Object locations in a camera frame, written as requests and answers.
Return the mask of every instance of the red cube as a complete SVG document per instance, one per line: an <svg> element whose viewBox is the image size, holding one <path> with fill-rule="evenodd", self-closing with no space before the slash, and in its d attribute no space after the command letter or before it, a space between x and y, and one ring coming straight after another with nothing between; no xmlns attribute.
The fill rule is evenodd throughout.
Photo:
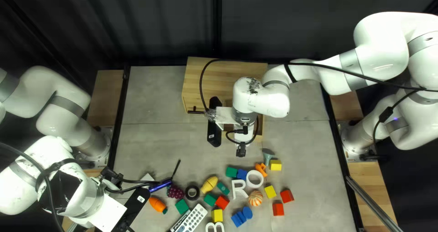
<svg viewBox="0 0 438 232"><path fill-rule="evenodd" d="M284 209L282 203L272 204L272 211L274 211L274 216L284 216Z"/></svg>
<svg viewBox="0 0 438 232"><path fill-rule="evenodd" d="M284 190L280 193L281 199L283 200L283 203L287 203L290 201L294 201L292 192L290 190Z"/></svg>
<svg viewBox="0 0 438 232"><path fill-rule="evenodd" d="M222 210L225 210L225 207L228 205L228 203L229 200L223 195L219 196L219 198L216 200L216 205Z"/></svg>

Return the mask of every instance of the yellow block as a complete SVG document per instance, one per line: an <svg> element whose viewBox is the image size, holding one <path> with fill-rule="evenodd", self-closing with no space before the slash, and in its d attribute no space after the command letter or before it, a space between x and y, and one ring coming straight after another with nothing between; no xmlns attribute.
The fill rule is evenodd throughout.
<svg viewBox="0 0 438 232"><path fill-rule="evenodd" d="M271 160L270 162L271 170L281 171L281 161L280 160Z"/></svg>
<svg viewBox="0 0 438 232"><path fill-rule="evenodd" d="M275 192L275 189L274 189L274 187L272 185L271 186L267 186L265 188L265 192L266 192L266 196L268 196L269 199L277 196L277 193Z"/></svg>
<svg viewBox="0 0 438 232"><path fill-rule="evenodd" d="M212 210L211 211L211 218L213 219L213 223L223 222L222 209Z"/></svg>

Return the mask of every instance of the black electrical tape wrap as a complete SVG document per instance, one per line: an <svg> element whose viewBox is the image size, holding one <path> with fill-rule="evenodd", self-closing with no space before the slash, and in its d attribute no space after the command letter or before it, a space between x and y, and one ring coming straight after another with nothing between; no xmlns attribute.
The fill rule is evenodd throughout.
<svg viewBox="0 0 438 232"><path fill-rule="evenodd" d="M196 192L194 195L189 195L189 192L193 192L193 190ZM188 186L186 188L186 198L189 201L195 201L199 198L199 188L197 186Z"/></svg>

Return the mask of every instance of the green cube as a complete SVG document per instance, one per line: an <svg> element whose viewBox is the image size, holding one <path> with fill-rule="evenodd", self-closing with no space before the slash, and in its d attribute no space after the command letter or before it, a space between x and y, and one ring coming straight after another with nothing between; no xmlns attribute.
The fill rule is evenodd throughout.
<svg viewBox="0 0 438 232"><path fill-rule="evenodd" d="M187 203L184 199L178 201L175 206L177 207L177 210L180 214L183 214L189 209L189 206L187 206Z"/></svg>
<svg viewBox="0 0 438 232"><path fill-rule="evenodd" d="M222 191L223 194L229 194L229 189L223 183L219 182L217 187Z"/></svg>
<svg viewBox="0 0 438 232"><path fill-rule="evenodd" d="M236 178L237 176L237 169L227 167L227 172L225 172L225 175L231 178Z"/></svg>
<svg viewBox="0 0 438 232"><path fill-rule="evenodd" d="M217 199L218 198L216 198L215 196L208 193L207 195L205 195L204 201L205 201L205 203L209 204L210 206L214 206Z"/></svg>

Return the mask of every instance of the white sticker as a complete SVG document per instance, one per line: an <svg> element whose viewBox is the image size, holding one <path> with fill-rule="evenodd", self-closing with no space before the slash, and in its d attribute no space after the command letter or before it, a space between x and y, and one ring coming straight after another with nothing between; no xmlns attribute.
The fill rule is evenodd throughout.
<svg viewBox="0 0 438 232"><path fill-rule="evenodd" d="M145 198L143 198L143 197L141 197L141 196L138 196L138 197L137 197L137 200L143 203L143 202L145 201Z"/></svg>

